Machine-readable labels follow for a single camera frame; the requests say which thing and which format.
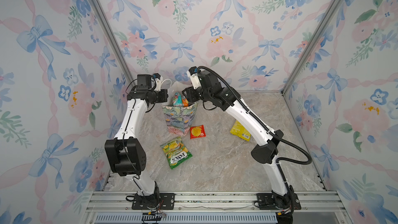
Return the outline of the teal Fox's candy bag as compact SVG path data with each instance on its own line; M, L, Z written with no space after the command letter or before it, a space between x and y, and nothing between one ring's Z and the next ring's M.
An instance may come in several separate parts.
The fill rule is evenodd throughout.
M174 94L172 104L174 107L183 107L182 97L179 92Z

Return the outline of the floral paper gift bag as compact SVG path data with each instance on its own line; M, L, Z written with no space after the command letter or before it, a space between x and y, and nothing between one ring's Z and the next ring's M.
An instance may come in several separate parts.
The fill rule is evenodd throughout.
M161 104L168 131L178 136L185 136L190 132L198 108L198 102L189 103L187 107L173 105L175 93L182 96L182 90L186 88L187 85L183 83L171 83L167 89L167 102Z

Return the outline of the yellow snack packet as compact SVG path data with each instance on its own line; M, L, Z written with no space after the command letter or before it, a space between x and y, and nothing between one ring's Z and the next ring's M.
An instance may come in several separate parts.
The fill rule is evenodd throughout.
M245 127L237 120L231 128L230 133L247 142L249 142L251 139L251 134L249 133L249 131L247 131Z

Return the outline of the small red snack packet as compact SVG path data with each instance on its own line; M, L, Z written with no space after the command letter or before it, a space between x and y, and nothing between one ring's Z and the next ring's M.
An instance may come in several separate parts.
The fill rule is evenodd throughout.
M194 126L190 128L190 139L197 139L204 137L206 137L206 133L203 125Z

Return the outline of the green Fox's candy bag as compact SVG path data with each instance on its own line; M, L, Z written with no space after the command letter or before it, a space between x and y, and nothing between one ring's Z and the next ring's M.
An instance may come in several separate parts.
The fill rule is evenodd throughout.
M162 144L160 147L167 158L171 170L193 157L192 153L182 142L181 136Z

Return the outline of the orange snack packet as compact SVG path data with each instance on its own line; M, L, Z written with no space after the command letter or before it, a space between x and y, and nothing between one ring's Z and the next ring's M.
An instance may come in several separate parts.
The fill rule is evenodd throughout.
M184 96L181 97L181 101L182 101L183 107L189 106L189 102Z

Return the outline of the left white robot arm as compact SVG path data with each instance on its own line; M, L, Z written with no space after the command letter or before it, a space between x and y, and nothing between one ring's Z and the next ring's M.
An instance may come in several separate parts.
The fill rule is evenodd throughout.
M105 142L105 151L113 173L132 181L141 197L158 194L156 182L145 173L147 156L139 142L140 129L148 106L166 103L166 89L133 90L127 96L127 109L115 136Z

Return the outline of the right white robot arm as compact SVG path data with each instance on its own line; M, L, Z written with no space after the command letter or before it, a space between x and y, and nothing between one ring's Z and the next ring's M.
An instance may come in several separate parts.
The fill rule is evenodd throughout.
M268 127L254 112L244 103L240 94L231 87L214 86L209 88L188 87L182 94L190 103L202 100L212 102L215 107L222 109L234 117L253 136L257 145L252 150L252 157L263 165L270 179L274 205L284 212L294 210L294 197L291 187L279 164L277 145L280 137Z

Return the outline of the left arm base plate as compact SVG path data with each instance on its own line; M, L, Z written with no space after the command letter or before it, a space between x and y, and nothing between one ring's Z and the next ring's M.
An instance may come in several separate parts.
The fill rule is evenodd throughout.
M132 199L132 210L173 210L175 204L174 193L155 193L150 196L135 194Z

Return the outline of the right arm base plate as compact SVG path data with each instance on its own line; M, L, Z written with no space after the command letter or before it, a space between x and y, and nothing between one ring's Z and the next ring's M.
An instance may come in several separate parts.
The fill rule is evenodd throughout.
M257 201L255 205L261 210L278 210L284 211L294 206L294 210L302 209L300 201L296 193L285 194L279 196L273 192L271 193L257 193Z

